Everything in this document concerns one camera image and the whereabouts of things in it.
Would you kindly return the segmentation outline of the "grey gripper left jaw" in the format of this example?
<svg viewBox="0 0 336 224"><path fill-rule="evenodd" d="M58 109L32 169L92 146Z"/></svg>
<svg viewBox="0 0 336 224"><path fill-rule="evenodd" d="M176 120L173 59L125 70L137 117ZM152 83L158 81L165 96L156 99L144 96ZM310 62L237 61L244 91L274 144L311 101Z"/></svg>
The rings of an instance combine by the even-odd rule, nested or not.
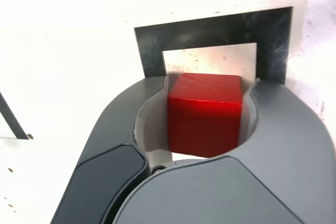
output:
<svg viewBox="0 0 336 224"><path fill-rule="evenodd" d="M166 77L140 80L98 118L52 223L112 223L151 168L172 160L167 137Z"/></svg>

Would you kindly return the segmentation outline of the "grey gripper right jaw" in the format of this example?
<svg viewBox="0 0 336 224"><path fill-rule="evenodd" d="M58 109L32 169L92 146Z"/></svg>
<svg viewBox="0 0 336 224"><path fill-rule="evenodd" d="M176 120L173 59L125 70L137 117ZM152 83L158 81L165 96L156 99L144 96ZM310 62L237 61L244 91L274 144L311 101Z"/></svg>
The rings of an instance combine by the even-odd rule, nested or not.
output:
<svg viewBox="0 0 336 224"><path fill-rule="evenodd" d="M218 157L164 169L114 223L335 223L335 150L318 116L281 84L248 93L254 131Z"/></svg>

